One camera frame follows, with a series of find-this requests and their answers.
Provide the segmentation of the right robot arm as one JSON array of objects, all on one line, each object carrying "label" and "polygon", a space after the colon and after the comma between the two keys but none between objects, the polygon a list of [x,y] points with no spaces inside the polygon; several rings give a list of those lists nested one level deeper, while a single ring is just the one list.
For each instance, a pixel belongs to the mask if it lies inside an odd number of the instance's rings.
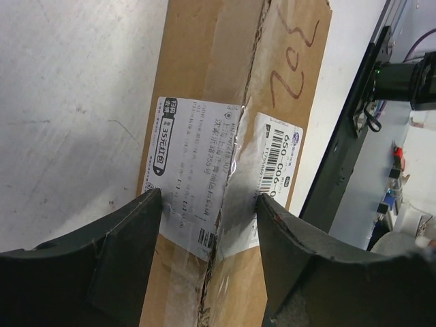
[{"label": "right robot arm", "polygon": [[420,61],[382,63],[370,77],[369,100],[408,102],[413,111],[435,109],[435,53]]}]

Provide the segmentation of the brown cardboard express box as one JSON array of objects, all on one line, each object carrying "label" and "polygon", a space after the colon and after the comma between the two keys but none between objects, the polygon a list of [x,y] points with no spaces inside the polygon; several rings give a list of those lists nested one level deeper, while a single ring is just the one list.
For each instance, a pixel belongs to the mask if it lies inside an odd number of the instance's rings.
[{"label": "brown cardboard express box", "polygon": [[327,1],[170,1],[138,191],[161,190],[141,326],[260,326],[255,203],[288,207]]}]

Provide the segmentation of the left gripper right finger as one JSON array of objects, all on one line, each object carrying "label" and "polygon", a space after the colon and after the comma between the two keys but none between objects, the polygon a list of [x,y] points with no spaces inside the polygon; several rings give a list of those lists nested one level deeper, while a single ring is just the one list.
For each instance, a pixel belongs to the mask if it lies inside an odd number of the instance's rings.
[{"label": "left gripper right finger", "polygon": [[435,249],[339,241],[268,195],[256,204],[264,326],[434,326]]}]

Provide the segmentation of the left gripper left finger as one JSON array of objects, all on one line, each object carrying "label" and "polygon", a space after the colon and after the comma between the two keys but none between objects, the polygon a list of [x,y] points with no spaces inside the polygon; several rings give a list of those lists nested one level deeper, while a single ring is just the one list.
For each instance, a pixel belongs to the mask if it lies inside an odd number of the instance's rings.
[{"label": "left gripper left finger", "polygon": [[159,233],[159,189],[31,250],[1,254],[2,326],[137,326]]}]

